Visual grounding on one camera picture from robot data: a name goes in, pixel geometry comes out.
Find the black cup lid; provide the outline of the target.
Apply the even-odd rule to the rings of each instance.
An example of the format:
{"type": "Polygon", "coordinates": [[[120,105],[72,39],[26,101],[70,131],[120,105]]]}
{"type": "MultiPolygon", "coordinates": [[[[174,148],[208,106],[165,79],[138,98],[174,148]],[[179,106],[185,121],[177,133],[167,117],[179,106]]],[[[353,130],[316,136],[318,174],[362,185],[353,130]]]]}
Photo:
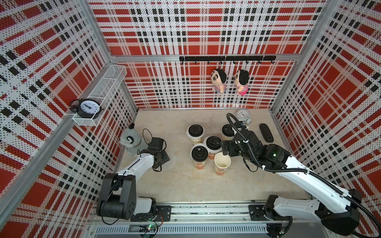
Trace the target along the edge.
{"type": "Polygon", "coordinates": [[[204,133],[204,128],[199,124],[193,124],[189,126],[187,132],[191,137],[200,137],[204,133]]]}

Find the paper milk tea cup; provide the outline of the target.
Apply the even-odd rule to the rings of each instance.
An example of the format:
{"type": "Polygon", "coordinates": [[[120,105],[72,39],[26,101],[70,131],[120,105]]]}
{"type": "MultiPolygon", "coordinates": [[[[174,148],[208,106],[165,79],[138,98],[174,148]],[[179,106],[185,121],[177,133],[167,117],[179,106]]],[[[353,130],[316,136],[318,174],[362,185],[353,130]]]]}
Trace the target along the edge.
{"type": "Polygon", "coordinates": [[[215,153],[211,153],[211,152],[209,152],[208,153],[208,159],[210,159],[210,160],[214,160],[214,157],[215,157],[215,153]]]}
{"type": "Polygon", "coordinates": [[[201,143],[201,138],[196,138],[196,139],[193,138],[193,139],[191,139],[191,142],[193,145],[201,143]]]}
{"type": "Polygon", "coordinates": [[[233,137],[226,137],[226,136],[222,137],[222,140],[232,140],[232,139],[234,139],[234,138],[233,137]]]}

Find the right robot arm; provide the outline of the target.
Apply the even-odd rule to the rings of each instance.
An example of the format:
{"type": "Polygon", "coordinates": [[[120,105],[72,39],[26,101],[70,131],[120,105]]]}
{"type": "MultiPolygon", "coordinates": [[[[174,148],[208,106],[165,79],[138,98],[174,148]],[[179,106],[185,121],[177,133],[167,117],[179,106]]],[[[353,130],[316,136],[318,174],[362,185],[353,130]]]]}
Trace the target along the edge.
{"type": "Polygon", "coordinates": [[[241,156],[245,163],[251,162],[266,172],[280,175],[313,197],[312,200],[298,200],[270,195],[263,206],[267,219],[316,220],[336,234],[361,238],[363,235],[355,230],[363,212],[378,230],[381,229],[380,221],[361,204],[362,194],[358,190],[347,190],[328,181],[276,144],[263,145],[254,132],[239,131],[232,140],[223,141],[221,147],[224,155],[241,156]]]}

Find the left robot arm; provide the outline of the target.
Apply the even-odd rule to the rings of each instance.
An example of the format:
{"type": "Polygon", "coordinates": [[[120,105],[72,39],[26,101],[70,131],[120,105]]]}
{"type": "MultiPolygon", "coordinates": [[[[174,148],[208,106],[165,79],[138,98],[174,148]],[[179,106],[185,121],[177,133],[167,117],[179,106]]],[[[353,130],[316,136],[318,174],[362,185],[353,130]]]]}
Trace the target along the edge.
{"type": "Polygon", "coordinates": [[[150,169],[162,171],[162,166],[170,161],[166,147],[164,139],[154,137],[130,165],[117,173],[107,174],[102,181],[96,215],[117,220],[155,219],[158,214],[156,200],[137,196],[137,181],[150,169]]]}

